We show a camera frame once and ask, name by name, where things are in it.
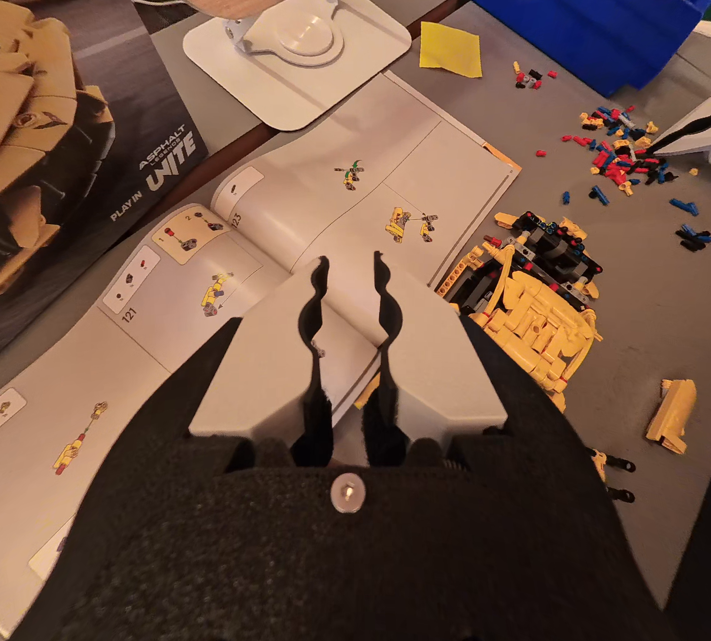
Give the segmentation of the yellow curved panel piece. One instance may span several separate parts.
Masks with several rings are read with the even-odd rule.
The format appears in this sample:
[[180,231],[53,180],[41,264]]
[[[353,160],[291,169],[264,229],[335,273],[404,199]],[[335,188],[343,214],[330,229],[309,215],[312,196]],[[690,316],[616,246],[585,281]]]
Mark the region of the yellow curved panel piece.
[[662,379],[661,403],[645,432],[645,438],[673,453],[684,455],[687,444],[682,437],[697,400],[692,379]]

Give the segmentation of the pile of small coloured pieces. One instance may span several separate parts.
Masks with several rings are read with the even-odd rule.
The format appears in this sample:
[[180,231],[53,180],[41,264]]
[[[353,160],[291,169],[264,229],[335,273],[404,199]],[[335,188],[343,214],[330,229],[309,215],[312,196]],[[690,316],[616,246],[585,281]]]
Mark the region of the pile of small coloured pieces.
[[[527,86],[531,89],[539,89],[543,75],[531,69],[529,71],[521,71],[520,64],[517,61],[513,62],[513,71],[516,73],[515,87],[517,89],[525,89]],[[634,106],[629,106],[626,111],[620,111],[617,108],[610,109],[600,106],[592,113],[580,114],[580,127],[583,130],[600,130],[605,128],[609,138],[617,137],[612,144],[606,140],[597,141],[596,138],[583,138],[582,136],[565,135],[561,137],[561,142],[574,141],[578,145],[594,151],[597,156],[592,162],[591,174],[600,174],[606,178],[613,180],[618,189],[624,192],[627,196],[633,194],[631,189],[634,184],[640,182],[637,178],[631,178],[632,174],[647,174],[648,178],[645,182],[647,185],[654,183],[655,180],[664,184],[671,182],[674,175],[668,173],[668,164],[664,155],[671,155],[673,150],[678,148],[673,146],[682,140],[698,136],[702,133],[710,131],[710,114],[699,115],[695,119],[687,120],[677,129],[672,129],[658,141],[653,142],[651,136],[658,132],[658,127],[653,121],[647,122],[644,128],[636,128],[634,122],[630,120],[630,112],[635,110]],[[541,221],[539,217],[524,216],[520,220],[528,219],[533,223],[532,227],[520,227],[520,220],[511,221],[511,216],[503,219],[500,214],[497,219],[497,224],[503,228],[523,228],[523,230],[533,230]],[[573,238],[573,244],[579,243],[586,237],[578,229],[573,227],[572,223],[567,221],[565,224],[561,222],[561,227],[550,227],[547,222],[541,222],[545,234],[566,235]],[[706,248],[710,244],[710,233],[708,231],[694,231],[688,225],[683,225],[676,232],[680,238],[680,245],[691,252],[697,252]]]

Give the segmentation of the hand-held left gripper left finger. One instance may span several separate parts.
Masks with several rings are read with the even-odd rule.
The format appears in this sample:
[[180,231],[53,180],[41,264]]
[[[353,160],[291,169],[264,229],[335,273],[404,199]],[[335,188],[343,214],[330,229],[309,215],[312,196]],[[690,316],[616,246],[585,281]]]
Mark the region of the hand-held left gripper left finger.
[[196,437],[275,439],[297,465],[333,456],[332,405],[314,344],[323,326],[329,262],[319,256],[242,317],[189,431]]

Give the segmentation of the yellow brick car model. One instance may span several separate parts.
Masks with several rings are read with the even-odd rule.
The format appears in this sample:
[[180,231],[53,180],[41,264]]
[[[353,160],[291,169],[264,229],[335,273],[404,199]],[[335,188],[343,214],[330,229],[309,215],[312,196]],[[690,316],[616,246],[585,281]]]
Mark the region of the yellow brick car model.
[[444,278],[437,294],[468,317],[564,412],[564,391],[601,342],[592,302],[603,269],[587,232],[567,218],[499,212],[507,238],[485,235]]

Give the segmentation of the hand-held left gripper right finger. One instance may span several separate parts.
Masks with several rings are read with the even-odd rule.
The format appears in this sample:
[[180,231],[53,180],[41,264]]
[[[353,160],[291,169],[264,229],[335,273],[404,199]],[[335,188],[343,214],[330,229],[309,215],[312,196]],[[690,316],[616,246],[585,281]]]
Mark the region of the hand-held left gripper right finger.
[[418,440],[445,453],[457,436],[501,428],[508,415],[457,311],[380,251],[373,274],[386,337],[370,395],[370,465],[401,465]]

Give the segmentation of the wooden document stand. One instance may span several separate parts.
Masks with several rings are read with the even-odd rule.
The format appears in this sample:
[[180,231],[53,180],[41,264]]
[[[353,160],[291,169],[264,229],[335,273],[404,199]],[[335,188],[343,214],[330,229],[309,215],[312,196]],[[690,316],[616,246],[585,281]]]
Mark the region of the wooden document stand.
[[307,127],[410,49],[371,0],[182,0],[207,16],[184,55],[262,123]]

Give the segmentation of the grey desk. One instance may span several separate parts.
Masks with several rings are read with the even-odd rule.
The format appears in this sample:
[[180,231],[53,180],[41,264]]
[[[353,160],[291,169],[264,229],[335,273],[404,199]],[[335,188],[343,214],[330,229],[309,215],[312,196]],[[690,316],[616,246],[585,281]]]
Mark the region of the grey desk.
[[[625,196],[590,173],[591,151],[560,141],[580,126],[578,113],[607,100],[565,71],[542,91],[515,89],[513,59],[543,67],[542,57],[473,3],[452,21],[484,31],[482,79],[418,68],[414,53],[390,72],[519,169],[470,238],[498,230],[495,211],[567,217],[587,230],[604,270],[592,304],[602,341],[570,379],[564,414],[586,445],[635,461],[636,503],[621,518],[648,586],[666,602],[710,479],[710,249],[692,255],[675,236],[684,221],[710,228],[710,172],[690,176],[672,158],[675,182],[646,186],[641,175]],[[684,455],[645,438],[662,379],[697,388]]]

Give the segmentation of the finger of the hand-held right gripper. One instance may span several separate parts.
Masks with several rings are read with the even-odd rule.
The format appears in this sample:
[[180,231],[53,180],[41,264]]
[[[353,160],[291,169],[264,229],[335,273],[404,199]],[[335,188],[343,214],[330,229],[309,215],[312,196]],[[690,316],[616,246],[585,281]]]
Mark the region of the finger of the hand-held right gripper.
[[710,153],[710,134],[693,133],[677,135],[669,133],[655,141],[646,151],[647,157],[678,157],[696,153]]
[[710,97],[705,101],[697,105],[692,111],[685,115],[682,119],[674,123],[669,130],[666,130],[663,135],[670,136],[673,133],[677,133],[680,130],[687,130],[690,123],[697,122],[699,120],[705,121],[710,119]]

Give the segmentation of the open instruction booklet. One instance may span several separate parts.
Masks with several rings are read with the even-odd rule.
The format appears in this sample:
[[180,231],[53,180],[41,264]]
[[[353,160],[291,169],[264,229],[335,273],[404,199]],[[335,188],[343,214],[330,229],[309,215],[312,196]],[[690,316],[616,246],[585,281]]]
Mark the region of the open instruction booklet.
[[373,252],[436,287],[518,171],[387,72],[228,174],[210,203],[164,218],[76,325],[1,388],[1,634],[45,584],[117,438],[224,323],[327,256],[314,344],[337,423],[385,338]]

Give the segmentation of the toy car box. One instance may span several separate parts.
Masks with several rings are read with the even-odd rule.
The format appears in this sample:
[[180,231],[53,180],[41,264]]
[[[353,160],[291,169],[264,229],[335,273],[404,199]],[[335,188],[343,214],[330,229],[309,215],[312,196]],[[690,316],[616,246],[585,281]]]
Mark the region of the toy car box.
[[150,34],[180,0],[1,0],[1,348],[208,156]]

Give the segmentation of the yellow sticky note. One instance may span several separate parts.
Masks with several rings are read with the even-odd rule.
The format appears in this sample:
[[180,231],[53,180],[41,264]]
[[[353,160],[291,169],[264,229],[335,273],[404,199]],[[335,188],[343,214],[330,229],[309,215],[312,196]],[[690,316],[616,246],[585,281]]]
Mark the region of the yellow sticky note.
[[441,23],[422,22],[419,66],[443,69],[470,79],[481,78],[480,37]]

